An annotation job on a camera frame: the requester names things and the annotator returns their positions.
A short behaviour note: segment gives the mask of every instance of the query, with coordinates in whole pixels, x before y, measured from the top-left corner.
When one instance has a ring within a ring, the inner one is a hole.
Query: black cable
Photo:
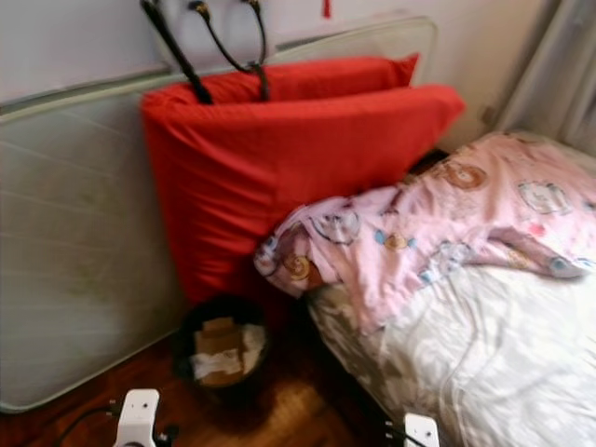
[[[267,57],[267,34],[264,31],[263,18],[261,17],[261,4],[258,0],[242,1],[248,1],[249,5],[251,5],[254,15],[257,18],[257,23],[259,24],[259,32],[261,33],[261,56],[259,57],[259,65],[263,65],[264,60]]]
[[[400,437],[402,437],[405,440],[408,440],[409,442],[413,442],[414,445],[418,446],[418,447],[426,447],[425,444],[423,444],[422,442],[420,442],[419,440],[413,438],[412,436],[408,435],[405,431],[400,430],[399,428],[394,428],[393,425],[387,425],[389,427],[389,430],[397,435],[399,435]]]
[[[246,73],[246,74],[254,73],[254,74],[257,74],[257,76],[259,76],[259,79],[261,80],[261,99],[263,101],[268,101],[269,100],[269,86],[267,84],[267,79],[266,79],[266,76],[264,75],[264,69],[263,69],[264,60],[267,57],[267,34],[264,30],[263,18],[261,17],[261,4],[259,3],[259,0],[241,0],[241,1],[243,3],[248,3],[249,6],[251,7],[251,9],[254,11],[255,18],[259,25],[259,33],[261,35],[261,53],[259,55],[259,60],[257,62],[250,62],[248,64],[248,66],[246,66],[246,67],[242,66],[242,64],[240,64],[236,59],[234,59],[234,57],[230,53],[228,53],[227,49],[225,49],[224,44],[222,43],[222,41],[219,39],[219,37],[215,33],[215,30],[213,30],[213,27],[211,26],[211,14],[209,11],[209,7],[207,6],[207,3],[202,0],[192,1],[192,2],[189,2],[188,9],[195,11],[199,16],[201,16],[203,18],[203,21],[205,21],[205,24],[207,25],[207,29],[208,29],[209,33],[211,34],[211,38],[213,39],[213,42],[215,42],[215,45],[220,50],[220,52],[223,54],[225,59],[234,68],[236,68],[241,73]]]
[[[110,415],[114,415],[114,408],[112,406],[106,406],[106,407],[99,407],[99,408],[92,408],[91,410],[87,410],[86,412],[80,414],[71,425],[69,425],[63,432],[62,434],[58,437],[58,440],[56,440],[56,442],[54,443],[54,447],[60,447],[62,445],[62,443],[64,442],[64,440],[66,439],[66,437],[71,433],[71,431],[73,431],[75,429],[75,427],[80,424],[80,422],[91,416],[92,414],[95,413],[108,413]]]
[[[199,102],[204,104],[213,104],[213,99],[209,91],[205,88],[205,86],[203,86],[200,78],[195,73],[195,69],[184,56],[184,53],[178,46],[176,39],[169,31],[166,20],[164,19],[157,5],[151,0],[141,0],[141,7],[149,20],[153,23],[161,38],[166,43],[166,46],[174,56],[174,59],[178,62],[178,65],[180,65],[180,69],[188,79],[188,82],[190,82],[193,91],[195,92],[196,98],[199,100]]]

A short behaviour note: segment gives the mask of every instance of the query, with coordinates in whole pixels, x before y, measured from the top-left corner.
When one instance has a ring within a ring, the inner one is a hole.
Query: pink blanket
[[[552,145],[492,135],[412,184],[298,209],[255,265],[294,296],[344,282],[369,332],[464,264],[583,275],[595,236],[594,179]]]

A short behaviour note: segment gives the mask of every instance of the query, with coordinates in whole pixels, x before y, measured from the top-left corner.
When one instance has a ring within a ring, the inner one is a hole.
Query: white device
[[[124,398],[114,447],[156,447],[154,425],[159,393],[131,389]]]
[[[432,417],[420,414],[406,413],[404,420],[406,435],[414,438],[425,447],[439,446],[439,429]],[[404,447],[417,447],[410,440],[403,443]]]

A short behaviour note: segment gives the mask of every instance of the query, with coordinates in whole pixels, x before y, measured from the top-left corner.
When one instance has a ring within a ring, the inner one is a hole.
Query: hardwood floor
[[[301,334],[274,345],[256,397],[243,409],[218,404],[204,390],[175,378],[170,352],[164,340],[42,408],[0,416],[0,445],[53,446],[83,411],[144,387],[161,395],[157,432],[172,424],[180,427],[175,447],[382,445],[382,425],[367,416],[361,391]],[[115,431],[114,418],[95,414],[62,446],[111,447]]]

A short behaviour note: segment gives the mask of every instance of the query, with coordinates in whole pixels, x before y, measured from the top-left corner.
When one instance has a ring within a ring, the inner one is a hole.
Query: curtain
[[[596,156],[596,1],[562,0],[497,124]]]

